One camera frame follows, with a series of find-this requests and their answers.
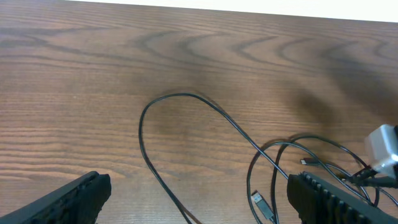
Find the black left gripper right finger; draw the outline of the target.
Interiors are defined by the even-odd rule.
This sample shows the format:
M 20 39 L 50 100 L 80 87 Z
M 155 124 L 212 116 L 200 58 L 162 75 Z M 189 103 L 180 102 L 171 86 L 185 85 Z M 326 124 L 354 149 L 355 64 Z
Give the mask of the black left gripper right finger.
M 397 219 L 309 173 L 289 175 L 289 203 L 302 223 L 397 224 Z

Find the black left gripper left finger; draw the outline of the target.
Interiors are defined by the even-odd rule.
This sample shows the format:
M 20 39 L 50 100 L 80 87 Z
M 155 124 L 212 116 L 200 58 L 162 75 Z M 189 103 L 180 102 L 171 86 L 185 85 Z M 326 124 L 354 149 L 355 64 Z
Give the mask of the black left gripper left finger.
M 1 223 L 95 224 L 110 196 L 110 176 L 91 171 L 1 217 Z

